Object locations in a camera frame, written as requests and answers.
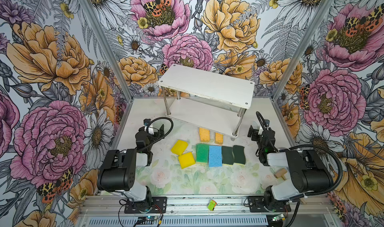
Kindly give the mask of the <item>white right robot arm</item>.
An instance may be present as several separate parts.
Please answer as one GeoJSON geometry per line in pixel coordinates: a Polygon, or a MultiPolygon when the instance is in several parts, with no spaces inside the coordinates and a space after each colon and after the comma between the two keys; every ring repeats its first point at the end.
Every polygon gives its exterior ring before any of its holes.
{"type": "Polygon", "coordinates": [[[250,200],[251,208],[264,208],[266,212],[290,211],[289,202],[301,199],[307,194],[322,195],[331,190],[335,182],[313,147],[305,150],[284,149],[278,151],[275,132],[250,126],[248,137],[258,144],[256,156],[264,166],[282,167],[290,178],[266,188],[260,199],[250,200]]]}

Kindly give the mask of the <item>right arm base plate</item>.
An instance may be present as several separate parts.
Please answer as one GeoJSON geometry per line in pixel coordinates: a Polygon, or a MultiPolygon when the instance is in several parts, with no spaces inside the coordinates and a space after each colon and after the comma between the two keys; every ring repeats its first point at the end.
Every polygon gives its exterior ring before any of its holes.
{"type": "Polygon", "coordinates": [[[289,202],[286,201],[276,201],[274,199],[269,201],[261,196],[249,196],[247,202],[251,213],[288,213],[292,211],[289,202]]]}

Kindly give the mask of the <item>small wooden mallet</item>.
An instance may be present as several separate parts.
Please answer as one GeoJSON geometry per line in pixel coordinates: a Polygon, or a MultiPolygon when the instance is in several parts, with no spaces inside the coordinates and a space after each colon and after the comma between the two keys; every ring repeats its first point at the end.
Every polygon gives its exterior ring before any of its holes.
{"type": "Polygon", "coordinates": [[[285,181],[285,180],[286,180],[285,174],[287,174],[287,173],[288,173],[288,171],[287,171],[286,168],[281,168],[281,169],[277,170],[277,171],[274,173],[274,177],[275,177],[276,179],[281,178],[281,179],[283,179],[283,180],[285,181]]]}

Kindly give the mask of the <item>yellow sponge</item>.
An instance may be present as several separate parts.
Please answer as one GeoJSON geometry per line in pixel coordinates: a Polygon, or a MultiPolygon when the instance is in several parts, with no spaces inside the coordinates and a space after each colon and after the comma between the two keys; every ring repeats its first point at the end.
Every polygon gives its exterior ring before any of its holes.
{"type": "Polygon", "coordinates": [[[186,141],[177,140],[175,145],[172,147],[171,152],[173,154],[176,154],[176,155],[180,156],[180,155],[182,155],[185,152],[185,150],[187,149],[188,145],[189,144],[186,141]]]}
{"type": "Polygon", "coordinates": [[[178,157],[181,169],[190,167],[196,164],[195,158],[192,152],[187,152],[178,157]]]}

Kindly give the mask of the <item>green orange small block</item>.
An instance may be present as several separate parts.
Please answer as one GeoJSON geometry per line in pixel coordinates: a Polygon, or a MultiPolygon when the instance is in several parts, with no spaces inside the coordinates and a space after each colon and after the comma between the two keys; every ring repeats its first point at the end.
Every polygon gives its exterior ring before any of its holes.
{"type": "Polygon", "coordinates": [[[207,208],[209,211],[214,211],[215,207],[217,206],[217,202],[214,200],[210,200],[207,208]]]}

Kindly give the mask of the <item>white two-tier shelf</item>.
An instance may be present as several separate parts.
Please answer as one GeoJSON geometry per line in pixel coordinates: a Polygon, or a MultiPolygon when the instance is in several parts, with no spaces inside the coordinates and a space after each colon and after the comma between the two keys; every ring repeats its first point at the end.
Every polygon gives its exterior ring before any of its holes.
{"type": "Polygon", "coordinates": [[[252,104],[255,83],[174,64],[159,86],[177,93],[172,104],[165,103],[167,116],[235,139],[252,104]]]}

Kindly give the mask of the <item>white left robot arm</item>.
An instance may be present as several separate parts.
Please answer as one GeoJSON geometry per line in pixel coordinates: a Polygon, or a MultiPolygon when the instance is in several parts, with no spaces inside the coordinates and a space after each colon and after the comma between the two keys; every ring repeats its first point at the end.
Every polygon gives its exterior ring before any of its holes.
{"type": "Polygon", "coordinates": [[[164,126],[159,129],[147,124],[135,135],[137,147],[126,150],[109,150],[99,169],[97,187],[100,191],[119,194],[132,202],[152,200],[147,186],[136,181],[136,170],[150,166],[153,160],[151,151],[157,140],[164,138],[164,126]]]}

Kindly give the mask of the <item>blue cellulose sponge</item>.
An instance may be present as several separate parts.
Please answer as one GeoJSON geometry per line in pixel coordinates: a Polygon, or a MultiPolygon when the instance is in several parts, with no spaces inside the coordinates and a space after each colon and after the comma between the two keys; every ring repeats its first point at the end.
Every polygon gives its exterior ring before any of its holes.
{"type": "Polygon", "coordinates": [[[209,146],[209,167],[222,166],[222,147],[216,145],[209,146]]]}

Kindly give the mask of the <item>dark green scouring sponge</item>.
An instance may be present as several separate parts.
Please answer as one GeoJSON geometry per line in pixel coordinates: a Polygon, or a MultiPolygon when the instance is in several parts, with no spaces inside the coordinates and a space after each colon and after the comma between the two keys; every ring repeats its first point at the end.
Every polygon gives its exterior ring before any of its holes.
{"type": "Polygon", "coordinates": [[[234,163],[245,165],[246,164],[246,156],[244,152],[244,147],[240,145],[234,145],[233,146],[233,156],[234,156],[234,163]]]}
{"type": "Polygon", "coordinates": [[[222,146],[222,164],[223,165],[233,165],[234,164],[234,154],[233,148],[230,146],[222,146]]]}

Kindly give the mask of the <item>orange cellulose sponge left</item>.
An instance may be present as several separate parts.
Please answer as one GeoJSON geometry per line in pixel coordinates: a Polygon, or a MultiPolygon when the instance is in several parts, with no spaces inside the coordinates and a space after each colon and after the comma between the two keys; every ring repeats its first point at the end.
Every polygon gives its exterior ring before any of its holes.
{"type": "Polygon", "coordinates": [[[199,128],[200,142],[210,142],[211,136],[208,129],[199,128]]]}

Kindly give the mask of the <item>dark green scouring sponge right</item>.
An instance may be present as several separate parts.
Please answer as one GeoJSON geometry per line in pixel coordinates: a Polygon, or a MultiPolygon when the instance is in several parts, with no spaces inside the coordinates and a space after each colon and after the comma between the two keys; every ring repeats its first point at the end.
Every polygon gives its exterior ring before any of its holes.
{"type": "Polygon", "coordinates": [[[245,165],[246,164],[246,156],[244,152],[244,147],[240,145],[234,145],[233,146],[233,156],[234,156],[234,163],[245,165]]]}

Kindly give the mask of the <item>green scrub sponge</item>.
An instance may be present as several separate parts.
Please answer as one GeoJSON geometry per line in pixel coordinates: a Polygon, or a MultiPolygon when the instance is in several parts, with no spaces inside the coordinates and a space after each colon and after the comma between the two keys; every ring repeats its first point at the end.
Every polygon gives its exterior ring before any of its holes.
{"type": "Polygon", "coordinates": [[[209,161],[209,145],[199,143],[196,149],[196,162],[208,163],[209,161]]]}

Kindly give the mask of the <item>orange cellulose sponge right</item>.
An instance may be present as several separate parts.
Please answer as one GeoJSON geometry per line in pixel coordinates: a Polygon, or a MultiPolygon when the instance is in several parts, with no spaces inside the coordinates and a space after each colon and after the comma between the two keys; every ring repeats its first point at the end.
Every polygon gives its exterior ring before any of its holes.
{"type": "Polygon", "coordinates": [[[215,133],[215,144],[222,145],[224,143],[224,136],[220,133],[215,133]]]}

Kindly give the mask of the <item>orange cellulose sponge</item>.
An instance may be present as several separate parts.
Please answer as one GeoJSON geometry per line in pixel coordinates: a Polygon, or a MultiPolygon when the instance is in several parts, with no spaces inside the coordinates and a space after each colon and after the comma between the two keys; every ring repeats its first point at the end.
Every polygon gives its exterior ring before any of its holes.
{"type": "Polygon", "coordinates": [[[222,145],[224,143],[224,136],[220,133],[215,133],[215,144],[222,145]]]}
{"type": "Polygon", "coordinates": [[[200,142],[210,142],[211,136],[208,129],[199,128],[200,142]]]}

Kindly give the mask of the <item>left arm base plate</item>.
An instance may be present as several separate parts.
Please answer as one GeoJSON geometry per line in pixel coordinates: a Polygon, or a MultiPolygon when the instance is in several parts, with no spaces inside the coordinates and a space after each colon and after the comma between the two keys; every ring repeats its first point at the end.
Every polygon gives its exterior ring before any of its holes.
{"type": "Polygon", "coordinates": [[[167,197],[152,197],[152,200],[141,202],[128,202],[125,205],[125,214],[165,214],[167,210],[167,197]]]}

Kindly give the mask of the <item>aluminium front rail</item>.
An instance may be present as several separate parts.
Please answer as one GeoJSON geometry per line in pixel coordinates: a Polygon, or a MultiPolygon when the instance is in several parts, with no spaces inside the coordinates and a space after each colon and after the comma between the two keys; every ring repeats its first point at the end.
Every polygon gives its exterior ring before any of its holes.
{"type": "MultiPolygon", "coordinates": [[[[222,216],[251,215],[246,198],[248,195],[170,195],[164,216],[222,216]],[[217,202],[214,211],[207,206],[210,200],[217,202]]],[[[116,217],[124,215],[124,208],[117,196],[91,196],[80,210],[80,217],[116,217]]],[[[326,196],[308,197],[301,201],[299,215],[333,214],[333,206],[326,196]]]]}

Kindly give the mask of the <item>dark green scouring sponge left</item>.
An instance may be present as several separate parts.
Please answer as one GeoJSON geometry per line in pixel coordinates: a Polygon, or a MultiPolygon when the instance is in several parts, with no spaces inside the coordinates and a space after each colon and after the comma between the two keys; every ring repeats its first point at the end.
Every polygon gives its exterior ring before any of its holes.
{"type": "Polygon", "coordinates": [[[233,165],[234,164],[234,154],[233,148],[230,146],[222,146],[222,164],[223,165],[233,165]]]}

